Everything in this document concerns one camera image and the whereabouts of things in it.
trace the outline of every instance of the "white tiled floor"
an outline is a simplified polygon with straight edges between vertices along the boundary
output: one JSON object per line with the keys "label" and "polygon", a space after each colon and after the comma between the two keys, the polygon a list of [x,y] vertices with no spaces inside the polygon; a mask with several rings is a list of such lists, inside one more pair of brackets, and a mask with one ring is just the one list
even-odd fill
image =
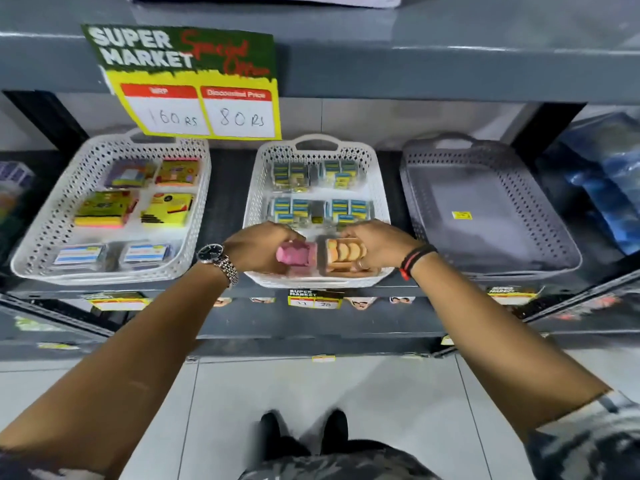
{"label": "white tiled floor", "polygon": [[[640,351],[571,354],[640,400]],[[0,363],[0,428],[73,364]],[[516,435],[464,360],[381,356],[185,364],[122,478],[234,480],[249,459],[252,428],[263,412],[278,409],[290,432],[313,451],[334,407],[346,412],[352,438],[408,451],[445,480],[533,479]]]}

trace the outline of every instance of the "human arm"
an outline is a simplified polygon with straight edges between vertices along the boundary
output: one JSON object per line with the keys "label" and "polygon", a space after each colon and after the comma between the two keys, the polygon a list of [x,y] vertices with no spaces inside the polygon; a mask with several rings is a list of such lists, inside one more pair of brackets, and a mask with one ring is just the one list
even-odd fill
{"label": "human arm", "polygon": [[[276,249],[292,239],[303,238],[263,223],[231,236],[225,253],[238,272],[283,273]],[[194,265],[7,426],[0,449],[117,478],[228,284],[217,266]]]}
{"label": "human arm", "polygon": [[[368,249],[364,267],[399,267],[423,245],[380,221],[355,225],[345,236]],[[460,354],[521,440],[535,428],[610,390],[448,265],[436,252],[412,269]]]}

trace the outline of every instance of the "watch face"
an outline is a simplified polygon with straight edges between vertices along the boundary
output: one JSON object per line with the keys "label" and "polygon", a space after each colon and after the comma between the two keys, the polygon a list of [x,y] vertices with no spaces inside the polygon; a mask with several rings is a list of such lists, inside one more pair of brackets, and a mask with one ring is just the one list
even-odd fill
{"label": "watch face", "polygon": [[198,260],[202,262],[218,262],[224,248],[221,244],[208,244],[198,251]]}

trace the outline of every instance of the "supermarket special offer sign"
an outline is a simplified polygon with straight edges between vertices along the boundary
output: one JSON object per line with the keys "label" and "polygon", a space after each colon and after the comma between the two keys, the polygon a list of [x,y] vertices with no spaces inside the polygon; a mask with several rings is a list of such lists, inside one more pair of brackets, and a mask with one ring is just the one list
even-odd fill
{"label": "supermarket special offer sign", "polygon": [[282,138],[272,35],[102,24],[83,30],[144,133]]}

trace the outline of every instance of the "wristwatch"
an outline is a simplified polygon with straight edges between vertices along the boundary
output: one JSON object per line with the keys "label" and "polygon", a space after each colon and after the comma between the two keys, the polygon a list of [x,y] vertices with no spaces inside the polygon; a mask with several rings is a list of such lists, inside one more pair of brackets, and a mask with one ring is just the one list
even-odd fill
{"label": "wristwatch", "polygon": [[197,254],[198,261],[204,264],[215,264],[229,279],[229,288],[238,284],[238,270],[225,254],[222,244],[207,244]]}

